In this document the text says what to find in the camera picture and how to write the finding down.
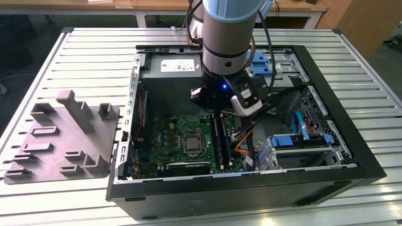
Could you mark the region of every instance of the table leg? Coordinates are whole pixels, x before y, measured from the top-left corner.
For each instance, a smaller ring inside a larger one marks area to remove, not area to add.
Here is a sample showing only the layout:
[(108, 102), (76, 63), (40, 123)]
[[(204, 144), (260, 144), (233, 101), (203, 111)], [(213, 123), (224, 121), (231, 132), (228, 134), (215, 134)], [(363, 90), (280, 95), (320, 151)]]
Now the table leg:
[(145, 22), (145, 11), (137, 10), (135, 11), (135, 16), (137, 18), (137, 27), (147, 27), (147, 22)]
[(305, 25), (304, 25), (304, 29), (315, 29), (315, 26), (319, 22), (320, 16), (321, 16), (321, 12), (311, 13), (311, 16), (308, 17)]
[(45, 17), (45, 20), (48, 21), (49, 24), (54, 23), (53, 16), (44, 15), (44, 17)]
[(1, 83), (0, 83), (0, 95), (1, 96), (6, 96), (8, 95), (8, 90), (6, 90), (5, 86), (2, 86)]

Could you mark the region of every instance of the wooden table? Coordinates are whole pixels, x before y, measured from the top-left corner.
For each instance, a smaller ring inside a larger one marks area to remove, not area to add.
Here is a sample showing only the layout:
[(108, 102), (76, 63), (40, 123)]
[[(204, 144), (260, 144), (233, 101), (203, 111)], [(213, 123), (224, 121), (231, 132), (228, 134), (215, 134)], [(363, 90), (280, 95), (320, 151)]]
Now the wooden table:
[[(313, 29), (327, 6), (304, 0), (277, 0), (279, 16), (307, 17), (304, 29)], [(147, 27), (145, 15), (185, 15), (188, 0), (114, 0), (113, 3), (89, 5), (86, 0), (0, 0), (0, 14), (38, 15), (133, 15), (137, 26)], [(268, 16), (275, 16), (272, 4)]]

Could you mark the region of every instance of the power supply label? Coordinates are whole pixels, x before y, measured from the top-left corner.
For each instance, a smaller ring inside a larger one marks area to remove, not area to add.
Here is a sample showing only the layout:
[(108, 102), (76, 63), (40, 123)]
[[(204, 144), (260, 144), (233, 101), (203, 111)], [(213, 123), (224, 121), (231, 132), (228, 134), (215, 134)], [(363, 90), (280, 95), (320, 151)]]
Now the power supply label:
[(160, 72), (193, 72), (193, 59), (163, 60), (160, 62)]

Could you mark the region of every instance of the floor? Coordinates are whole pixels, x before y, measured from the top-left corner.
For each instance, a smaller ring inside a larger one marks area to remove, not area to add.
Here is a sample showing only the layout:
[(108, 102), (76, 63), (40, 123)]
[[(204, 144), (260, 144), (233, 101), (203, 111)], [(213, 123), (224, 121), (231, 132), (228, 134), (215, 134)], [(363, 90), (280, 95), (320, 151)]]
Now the floor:
[[(25, 42), (25, 47), (32, 54), (32, 63), (18, 70), (9, 70), (0, 65), (0, 80), (10, 75), (22, 74), (1, 81), (12, 92), (6, 97), (0, 97), (0, 135), (6, 128), (62, 27), (137, 26), (132, 16), (54, 16), (53, 24), (46, 23), (44, 16), (29, 16), (29, 19), (37, 32), (36, 37)], [(180, 18), (168, 16), (167, 18), (160, 18), (160, 23), (157, 23), (153, 17), (147, 16), (147, 24), (148, 27), (169, 27), (173, 23), (176, 26), (180, 26), (183, 19), (184, 16), (180, 16)], [(370, 64), (398, 97), (402, 98), (402, 52), (383, 44), (371, 58)]]

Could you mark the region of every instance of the white label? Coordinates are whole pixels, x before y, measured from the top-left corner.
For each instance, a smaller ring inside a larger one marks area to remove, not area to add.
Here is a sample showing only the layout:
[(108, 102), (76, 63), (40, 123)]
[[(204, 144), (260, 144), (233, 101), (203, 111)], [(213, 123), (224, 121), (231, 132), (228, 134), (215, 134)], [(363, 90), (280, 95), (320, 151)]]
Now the white label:
[(241, 97), (243, 97), (244, 99), (247, 99), (248, 97), (251, 97), (251, 91), (249, 91), (249, 89), (243, 90), (243, 91), (240, 92), (240, 94), (241, 94)]
[(248, 156), (245, 157), (245, 163), (252, 167), (253, 161)]
[(132, 8), (132, 6), (114, 6), (114, 8)]
[(193, 59), (163, 60), (160, 62), (160, 72), (193, 72)]

